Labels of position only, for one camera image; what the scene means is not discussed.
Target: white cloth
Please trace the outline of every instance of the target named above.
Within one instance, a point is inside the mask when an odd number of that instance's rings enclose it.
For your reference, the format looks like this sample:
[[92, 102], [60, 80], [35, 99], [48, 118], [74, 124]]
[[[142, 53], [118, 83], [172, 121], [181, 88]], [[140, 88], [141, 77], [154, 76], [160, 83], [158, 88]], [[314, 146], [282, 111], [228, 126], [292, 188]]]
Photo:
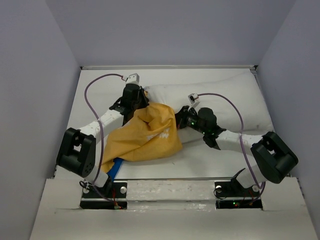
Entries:
[[[255, 77], [244, 72], [234, 77], [216, 82], [194, 84], [166, 84], [145, 87], [151, 102], [161, 103], [180, 111], [182, 106], [190, 105], [188, 95], [196, 93], [216, 93], [227, 97], [238, 108], [247, 134], [264, 134], [273, 130], [273, 124], [263, 95]], [[235, 109], [219, 96], [200, 96], [200, 104], [195, 108], [210, 108], [217, 117], [217, 124], [231, 132], [239, 132], [241, 123]], [[202, 138], [202, 134], [186, 127], [178, 131], [182, 143]]]

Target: wall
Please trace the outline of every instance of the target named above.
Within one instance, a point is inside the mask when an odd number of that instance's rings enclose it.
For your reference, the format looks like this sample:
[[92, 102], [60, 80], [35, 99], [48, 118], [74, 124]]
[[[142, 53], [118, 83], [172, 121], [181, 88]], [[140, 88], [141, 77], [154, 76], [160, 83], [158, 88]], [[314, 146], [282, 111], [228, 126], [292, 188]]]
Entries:
[[46, 0], [81, 66], [258, 64], [295, 0]]
[[0, 23], [0, 239], [27, 240], [80, 69], [44, 0], [2, 0]]
[[320, 1], [298, 0], [258, 67], [278, 134], [299, 158], [305, 201], [320, 237]]

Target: yellow fabric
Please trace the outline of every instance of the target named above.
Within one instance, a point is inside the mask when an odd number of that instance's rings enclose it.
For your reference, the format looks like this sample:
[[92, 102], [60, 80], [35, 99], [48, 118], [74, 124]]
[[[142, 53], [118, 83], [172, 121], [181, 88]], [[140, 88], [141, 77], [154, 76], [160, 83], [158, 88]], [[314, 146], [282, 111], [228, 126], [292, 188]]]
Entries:
[[136, 110], [124, 126], [109, 134], [102, 170], [108, 172], [117, 157], [130, 162], [147, 161], [169, 157], [181, 149], [174, 110], [150, 102], [146, 108]]

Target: blue cloth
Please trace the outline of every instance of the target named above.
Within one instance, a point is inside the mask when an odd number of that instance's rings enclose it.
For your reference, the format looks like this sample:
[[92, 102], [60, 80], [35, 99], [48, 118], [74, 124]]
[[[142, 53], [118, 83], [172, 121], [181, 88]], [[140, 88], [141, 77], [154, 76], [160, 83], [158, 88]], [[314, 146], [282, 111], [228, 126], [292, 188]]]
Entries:
[[111, 177], [112, 181], [115, 180], [117, 173], [119, 172], [119, 169], [122, 165], [122, 162], [124, 160], [122, 158], [115, 158], [113, 159], [114, 165], [113, 167], [107, 172], [107, 174]]

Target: gray wall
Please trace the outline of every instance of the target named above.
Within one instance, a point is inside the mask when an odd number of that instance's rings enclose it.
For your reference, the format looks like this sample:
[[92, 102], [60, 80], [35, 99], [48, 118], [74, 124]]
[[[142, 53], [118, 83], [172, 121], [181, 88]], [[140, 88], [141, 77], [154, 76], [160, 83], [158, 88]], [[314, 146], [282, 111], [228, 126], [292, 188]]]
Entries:
[[46, 0], [81, 66], [260, 63], [295, 0]]
[[0, 1], [0, 239], [27, 240], [79, 67], [44, 0]]
[[297, 154], [294, 171], [320, 237], [320, 1], [298, 0], [258, 67], [278, 134]]

